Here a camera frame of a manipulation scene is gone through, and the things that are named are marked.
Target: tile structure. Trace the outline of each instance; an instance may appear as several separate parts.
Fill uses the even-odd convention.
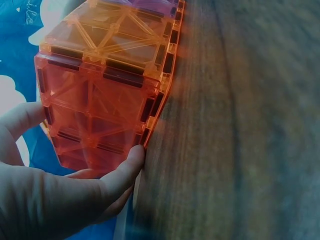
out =
[[[173,81],[185,0],[87,0],[39,45],[35,69],[63,167],[114,170],[147,146]]]

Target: wood grain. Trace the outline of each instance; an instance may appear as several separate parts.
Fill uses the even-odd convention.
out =
[[[320,238],[320,1],[186,5],[132,239]]]

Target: finger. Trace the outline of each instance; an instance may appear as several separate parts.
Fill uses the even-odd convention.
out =
[[[41,102],[22,103],[0,118],[0,125],[11,133],[14,141],[45,119]]]
[[[103,223],[115,216],[117,216],[124,206],[126,205],[131,193],[133,191],[133,186],[127,189],[121,197],[119,197],[114,203],[112,203],[102,214],[101,217],[97,221],[95,221],[95,224]]]
[[[66,175],[65,177],[71,179],[96,179],[99,176],[99,173],[91,168],[83,169],[71,174]]]
[[[1,125],[0,140],[2,140],[0,144],[0,162],[13,166],[24,166],[16,141],[8,129]]]
[[[113,203],[130,186],[135,183],[136,177],[144,165],[145,149],[141,145],[131,148],[126,161],[118,168],[101,178],[106,198]]]

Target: orange magnetic tile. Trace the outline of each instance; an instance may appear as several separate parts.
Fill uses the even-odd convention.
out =
[[[90,0],[40,44],[36,76],[62,166],[108,173],[147,146],[172,84],[185,1],[176,5],[170,17]]]

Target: triangle pattern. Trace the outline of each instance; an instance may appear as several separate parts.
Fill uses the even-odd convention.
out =
[[[80,51],[89,47],[75,24],[67,24],[63,21],[51,34],[54,36],[54,42],[52,42],[54,45]]]
[[[89,82],[87,80],[74,79],[73,85],[69,85],[60,94],[55,97],[58,101],[63,101],[76,111],[84,112],[88,105]]]
[[[106,37],[108,30],[100,27],[94,27],[90,25],[82,24],[83,29],[90,36],[91,40],[95,44],[96,47],[99,46],[101,41]]]

